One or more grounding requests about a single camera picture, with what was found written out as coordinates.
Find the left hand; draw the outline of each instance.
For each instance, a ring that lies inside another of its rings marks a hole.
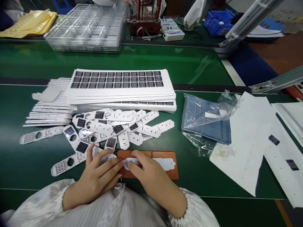
[[[63,195],[64,211],[92,203],[105,192],[112,189],[122,176],[118,171],[124,165],[125,160],[116,158],[99,166],[102,157],[113,153],[114,150],[103,150],[93,159],[93,147],[94,144],[87,150],[86,166],[80,180],[71,185]]]

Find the hand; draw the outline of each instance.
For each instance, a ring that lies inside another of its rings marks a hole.
[[[88,148],[86,166],[81,178],[71,185],[63,196],[63,209],[67,211],[83,204],[95,201],[108,190],[112,189],[122,176],[118,171],[124,165],[125,160],[112,159],[99,166],[103,156],[113,153],[114,150],[106,149],[92,158],[94,143]]]
[[[132,152],[132,156],[138,159],[142,168],[132,162],[128,163],[128,168],[141,182],[146,193],[173,217],[183,217],[187,208],[186,197],[161,165],[137,150]]]

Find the orange fixture board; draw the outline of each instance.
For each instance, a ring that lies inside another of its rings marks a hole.
[[[133,158],[131,155],[132,150],[119,150],[118,151],[118,158],[122,158],[123,160],[127,158]],[[167,175],[172,180],[178,180],[179,174],[178,174],[178,167],[177,167],[177,159],[176,159],[176,153],[172,151],[141,151],[146,156],[150,158],[172,158],[174,162],[176,163],[175,168],[173,170],[166,171]],[[123,174],[122,178],[136,178],[131,171],[125,169],[122,167],[120,170],[120,173]]]

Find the right hand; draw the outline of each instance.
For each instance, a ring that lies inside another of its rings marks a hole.
[[[173,217],[183,217],[187,208],[186,197],[161,165],[138,150],[134,150],[132,156],[138,159],[142,168],[132,162],[128,163],[128,168],[141,182],[146,193]]]

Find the finger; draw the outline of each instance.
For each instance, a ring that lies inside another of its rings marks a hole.
[[[119,172],[119,170],[123,167],[125,163],[125,160],[122,160],[121,162],[117,163],[114,167],[109,169],[99,180],[101,183],[108,184],[112,178]]]
[[[88,166],[92,162],[92,150],[94,148],[95,144],[92,143],[89,148],[87,149],[86,152],[86,164],[85,166]]]
[[[139,180],[141,181],[141,179],[144,178],[144,170],[141,169],[139,166],[137,166],[136,164],[134,164],[133,162],[129,162],[127,164],[127,167],[129,168],[129,170],[131,171],[131,173]]]
[[[111,190],[118,183],[120,177],[122,177],[122,173],[117,173],[114,178],[112,178],[112,180],[102,189],[100,196]]]
[[[99,152],[95,158],[92,160],[92,164],[95,166],[95,168],[97,168],[99,166],[99,163],[101,161],[101,159],[103,158],[103,156],[113,153],[115,150],[114,149],[105,149],[101,152]]]
[[[106,163],[104,163],[103,165],[99,166],[96,169],[97,176],[101,177],[107,171],[109,171],[113,166],[115,166],[116,164],[118,164],[121,160],[122,160],[121,158],[115,158],[115,159],[109,160]]]
[[[135,156],[138,159],[138,161],[142,164],[142,166],[144,166],[145,164],[148,163],[149,157],[147,157],[141,151],[133,150],[133,152],[131,153],[131,155]]]

